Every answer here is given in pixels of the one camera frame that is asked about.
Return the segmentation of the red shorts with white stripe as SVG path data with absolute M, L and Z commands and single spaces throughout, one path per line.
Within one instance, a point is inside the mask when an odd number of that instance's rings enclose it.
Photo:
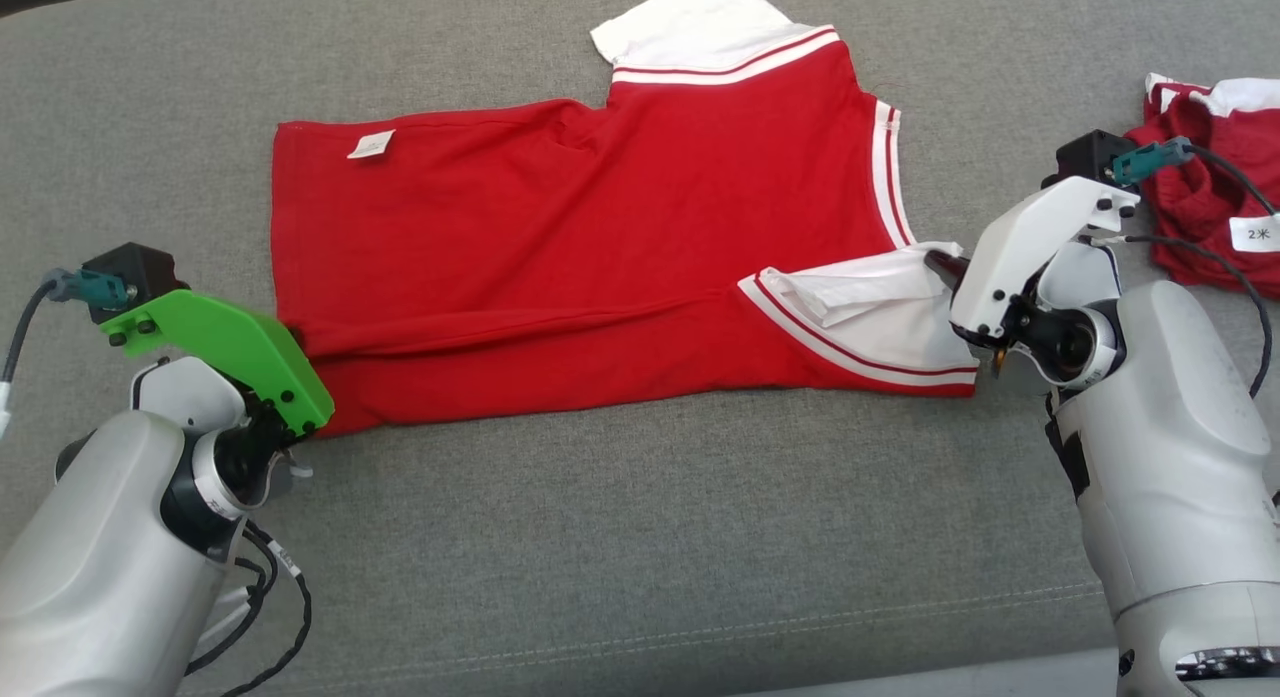
M 1280 301 L 1280 252 L 1236 252 L 1231 217 L 1280 214 L 1280 79 L 1222 79 L 1212 87 L 1162 74 L 1146 78 L 1143 123 L 1126 132 L 1137 145 L 1164 145 L 1179 136 L 1230 161 L 1267 201 L 1212 161 L 1190 159 L 1143 185 L 1155 233 L 1188 240 L 1230 261 L 1260 295 Z

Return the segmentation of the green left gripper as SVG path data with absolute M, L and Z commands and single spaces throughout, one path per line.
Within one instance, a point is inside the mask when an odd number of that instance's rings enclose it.
M 132 405 L 187 431 L 270 425 L 280 439 L 325 427 L 333 398 L 279 320 L 201 292 L 173 290 L 100 325 L 127 356 L 164 349 L 137 373 Z

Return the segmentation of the red white lettered jersey shirt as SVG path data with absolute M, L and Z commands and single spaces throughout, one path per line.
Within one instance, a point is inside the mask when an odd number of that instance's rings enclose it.
M 605 104 L 280 124 L 276 315 L 323 436 L 726 390 L 973 396 L 899 169 L 831 24 L 646 0 Z

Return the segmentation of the grey fabric sofa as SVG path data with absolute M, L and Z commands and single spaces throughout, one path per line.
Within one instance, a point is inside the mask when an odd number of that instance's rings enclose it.
M 0 359 L 42 274 L 136 240 L 273 306 L 278 123 L 600 106 L 589 31 L 644 0 L 77 0 L 0 17 Z M 1144 77 L 1280 77 L 1280 0 L 769 0 L 902 113 L 919 240 L 970 246 Z M 300 448 L 260 521 L 311 634 L 251 697 L 737 694 L 1047 659 L 1114 633 L 1041 402 L 707 393 Z

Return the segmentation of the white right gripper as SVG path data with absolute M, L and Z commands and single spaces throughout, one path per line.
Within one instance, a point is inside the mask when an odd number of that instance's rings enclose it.
M 954 290 L 950 322 L 979 340 L 1004 338 L 1014 295 L 1084 229 L 1117 233 L 1121 210 L 1140 196 L 1084 176 L 1068 176 L 1021 200 L 984 229 L 970 258 L 929 249 L 925 267 Z

